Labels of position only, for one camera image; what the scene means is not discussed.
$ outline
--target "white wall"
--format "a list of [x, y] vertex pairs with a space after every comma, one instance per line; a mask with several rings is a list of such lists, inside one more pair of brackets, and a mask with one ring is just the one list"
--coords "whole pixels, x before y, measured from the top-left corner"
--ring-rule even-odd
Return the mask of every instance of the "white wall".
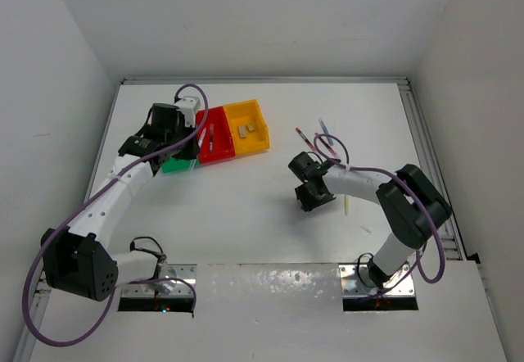
[[447, 0], [64, 0], [107, 70], [406, 75]]
[[468, 253], [524, 360], [524, 0], [449, 0], [415, 79]]
[[62, 0], [0, 0], [0, 360], [47, 227], [83, 199], [115, 85]]

